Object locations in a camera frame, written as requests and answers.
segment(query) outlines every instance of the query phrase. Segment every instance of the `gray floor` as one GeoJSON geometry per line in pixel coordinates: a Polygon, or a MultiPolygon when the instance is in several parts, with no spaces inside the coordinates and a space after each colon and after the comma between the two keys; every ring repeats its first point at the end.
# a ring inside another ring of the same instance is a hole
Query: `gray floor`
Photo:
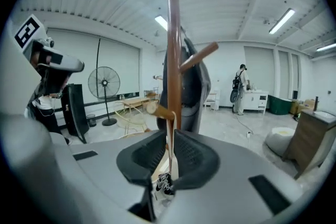
{"type": "MultiPolygon", "coordinates": [[[[102,120],[97,120],[97,126],[90,128],[86,134],[88,143],[114,140],[124,135],[123,128],[117,124],[113,126],[102,126],[102,120]]],[[[157,129],[156,118],[154,116],[145,114],[145,120],[148,128],[151,130],[157,129]]],[[[266,112],[266,114],[263,115],[262,113],[251,111],[246,112],[243,116],[237,116],[236,114],[232,114],[230,109],[210,111],[209,108],[207,108],[203,111],[199,133],[218,140],[247,147],[294,177],[297,173],[295,164],[291,161],[283,162],[280,157],[274,154],[264,144],[264,140],[274,127],[289,127],[295,129],[296,126],[297,122],[292,119],[290,114],[273,115],[266,112]],[[246,133],[249,131],[248,128],[253,132],[249,140],[246,137],[246,133]]],[[[66,129],[62,130],[62,132],[64,136],[71,137],[73,144],[81,144],[78,138],[70,136],[66,129]]],[[[316,167],[298,178],[297,181],[304,191],[323,182],[330,165],[335,160],[335,148],[334,143],[333,149],[320,168],[316,167]]]]}

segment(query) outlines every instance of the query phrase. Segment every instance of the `standing fan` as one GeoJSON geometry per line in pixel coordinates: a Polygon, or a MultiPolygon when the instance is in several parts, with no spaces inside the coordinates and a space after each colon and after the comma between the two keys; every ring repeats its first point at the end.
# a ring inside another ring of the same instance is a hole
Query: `standing fan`
{"type": "Polygon", "coordinates": [[[102,125],[111,126],[116,124],[116,119],[110,119],[107,98],[115,96],[119,91],[120,78],[117,72],[109,67],[98,67],[90,74],[88,85],[93,96],[98,99],[105,99],[107,119],[102,122],[102,125]]]}

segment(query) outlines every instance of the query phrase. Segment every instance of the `fluorescent light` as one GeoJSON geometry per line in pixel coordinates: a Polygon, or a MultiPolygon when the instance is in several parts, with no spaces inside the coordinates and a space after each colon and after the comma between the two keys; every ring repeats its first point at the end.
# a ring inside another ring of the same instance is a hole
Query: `fluorescent light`
{"type": "Polygon", "coordinates": [[[164,28],[166,31],[168,31],[168,24],[167,21],[160,15],[155,18],[155,20],[164,28]]]}
{"type": "Polygon", "coordinates": [[[329,50],[329,49],[334,48],[334,47],[336,47],[336,43],[335,43],[335,44],[327,45],[327,46],[322,47],[322,48],[319,48],[319,49],[317,49],[316,51],[329,50]]]}
{"type": "Polygon", "coordinates": [[[280,29],[281,26],[283,26],[285,24],[285,22],[287,22],[289,20],[290,17],[293,16],[294,13],[295,13],[295,11],[292,10],[291,8],[289,8],[285,12],[285,14],[277,21],[277,23],[271,28],[269,33],[271,35],[273,35],[276,31],[278,31],[280,29]]]}

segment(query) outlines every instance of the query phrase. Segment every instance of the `black speaker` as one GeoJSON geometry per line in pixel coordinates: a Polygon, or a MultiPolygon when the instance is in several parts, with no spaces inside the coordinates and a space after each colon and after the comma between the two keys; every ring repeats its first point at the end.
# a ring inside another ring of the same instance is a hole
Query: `black speaker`
{"type": "Polygon", "coordinates": [[[68,84],[63,90],[61,103],[69,134],[77,136],[86,144],[84,135],[88,132],[89,125],[84,109],[82,85],[68,84]]]}
{"type": "Polygon", "coordinates": [[[298,98],[298,91],[293,91],[293,99],[297,99],[298,98]]]}

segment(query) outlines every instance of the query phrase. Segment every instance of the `wooden table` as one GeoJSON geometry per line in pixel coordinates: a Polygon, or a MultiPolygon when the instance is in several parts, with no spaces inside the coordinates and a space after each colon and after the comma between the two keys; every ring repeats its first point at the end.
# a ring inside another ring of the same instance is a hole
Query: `wooden table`
{"type": "Polygon", "coordinates": [[[131,109],[131,107],[138,107],[138,106],[142,106],[144,103],[149,102],[149,98],[148,97],[142,97],[142,98],[134,98],[134,99],[129,99],[129,100],[123,100],[122,103],[125,106],[129,107],[131,109]]]}

